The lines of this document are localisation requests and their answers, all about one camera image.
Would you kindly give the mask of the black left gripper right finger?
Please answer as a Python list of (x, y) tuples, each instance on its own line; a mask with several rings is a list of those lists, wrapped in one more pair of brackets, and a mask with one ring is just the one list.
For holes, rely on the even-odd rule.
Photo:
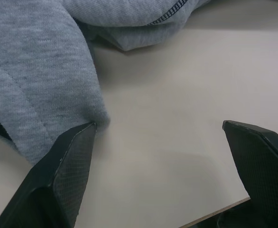
[(222, 129), (252, 204), (266, 227), (278, 228), (278, 134), (231, 120)]

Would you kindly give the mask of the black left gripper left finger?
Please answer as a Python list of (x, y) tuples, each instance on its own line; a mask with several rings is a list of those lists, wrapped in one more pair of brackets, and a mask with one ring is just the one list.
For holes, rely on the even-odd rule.
[(0, 228), (73, 228), (89, 178), (96, 125), (58, 136), (0, 215)]

